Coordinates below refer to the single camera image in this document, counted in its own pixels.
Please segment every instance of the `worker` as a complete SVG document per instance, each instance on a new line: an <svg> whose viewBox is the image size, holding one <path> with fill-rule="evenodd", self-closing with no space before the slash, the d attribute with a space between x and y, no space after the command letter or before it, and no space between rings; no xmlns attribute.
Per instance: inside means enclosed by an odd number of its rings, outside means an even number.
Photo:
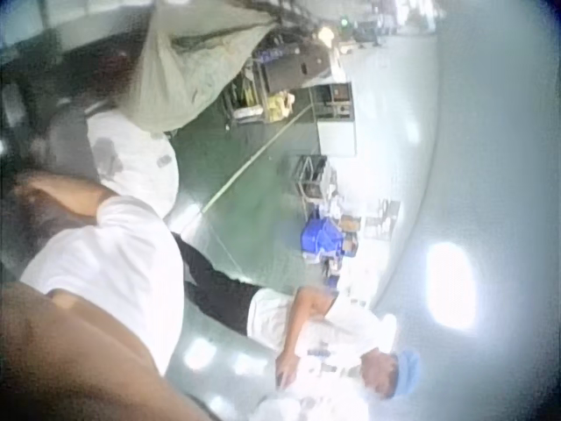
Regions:
<svg viewBox="0 0 561 421"><path fill-rule="evenodd" d="M0 406L11 419L209 420L162 378L181 333L183 264L139 200L34 173L18 196L96 218L66 229L2 287Z"/></svg>
<svg viewBox="0 0 561 421"><path fill-rule="evenodd" d="M381 352L380 321L369 310L321 289L304 287L288 296L232 280L179 235L175 239L195 281L186 282L189 299L207 316L279 353L276 376L281 389L295 380L300 358L312 356L360 365L365 386L380 397L413 390L419 376L417 352Z"/></svg>

